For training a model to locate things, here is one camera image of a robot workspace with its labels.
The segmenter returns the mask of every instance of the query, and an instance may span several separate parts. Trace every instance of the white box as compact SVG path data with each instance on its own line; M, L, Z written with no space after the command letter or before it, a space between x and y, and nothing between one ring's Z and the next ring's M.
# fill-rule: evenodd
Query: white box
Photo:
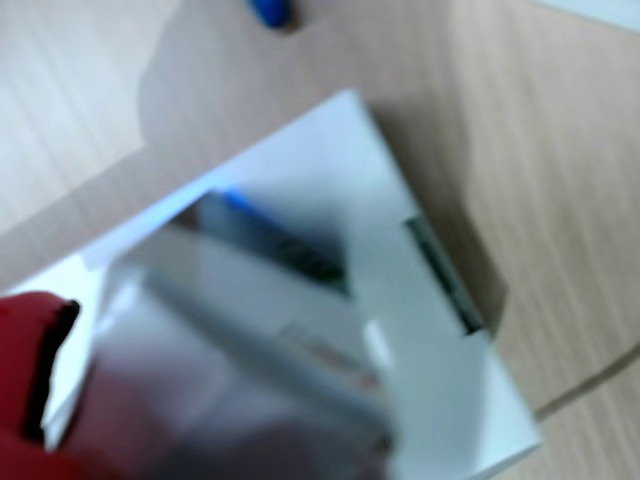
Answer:
M105 267L206 192L230 188L344 262L399 423L393 478L490 478L538 445L533 418L488 334L467 335L425 262L406 226L420 208L350 91L16 288L45 288L84 306L56 362L45 424L62 428L73 405Z

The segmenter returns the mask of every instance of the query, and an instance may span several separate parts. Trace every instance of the table surface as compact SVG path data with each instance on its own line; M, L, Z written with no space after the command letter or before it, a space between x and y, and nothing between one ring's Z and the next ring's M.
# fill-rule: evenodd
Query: table surface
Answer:
M640 462L640 37L529 0L0 1L7 286L356 87L547 436L514 478Z

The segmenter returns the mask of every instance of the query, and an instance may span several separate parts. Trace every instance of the wood grain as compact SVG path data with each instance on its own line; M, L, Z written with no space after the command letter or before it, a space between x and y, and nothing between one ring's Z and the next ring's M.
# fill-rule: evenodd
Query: wood grain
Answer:
M635 480L640 364L543 425L544 448L499 480Z
M486 311L508 286L532 407L640 341L640 37L528 0L298 3L279 35L229 0L0 2L0 283L356 87Z

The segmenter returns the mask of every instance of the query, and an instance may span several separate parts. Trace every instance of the red fabric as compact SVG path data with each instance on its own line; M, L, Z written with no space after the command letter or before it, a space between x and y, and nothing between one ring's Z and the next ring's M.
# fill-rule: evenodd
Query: red fabric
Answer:
M65 304L50 293L0 299L0 430L20 433L46 329Z
M88 480L80 462L49 454L37 432L55 353L64 341L77 304L37 292L0 299L0 476L7 480Z

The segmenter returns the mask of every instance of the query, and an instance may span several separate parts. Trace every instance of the blue object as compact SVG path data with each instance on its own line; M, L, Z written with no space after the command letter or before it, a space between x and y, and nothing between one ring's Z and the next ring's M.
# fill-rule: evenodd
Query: blue object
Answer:
M291 20L289 0L250 0L262 22L270 28L282 28Z

